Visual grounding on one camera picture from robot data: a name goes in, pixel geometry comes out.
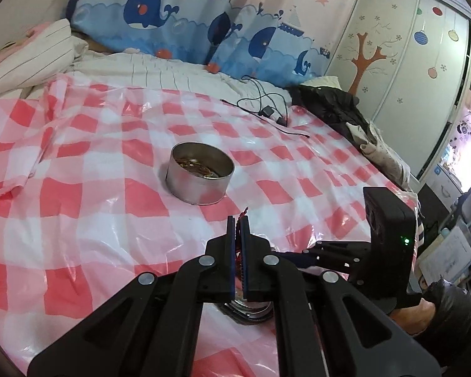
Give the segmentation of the right hand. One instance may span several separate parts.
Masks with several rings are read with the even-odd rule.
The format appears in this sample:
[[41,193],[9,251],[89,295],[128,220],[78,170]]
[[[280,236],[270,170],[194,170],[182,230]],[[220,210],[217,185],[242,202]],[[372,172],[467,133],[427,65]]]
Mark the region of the right hand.
[[390,318],[409,335],[415,336],[429,327],[435,314],[435,304],[421,299],[416,306],[395,309],[391,312]]

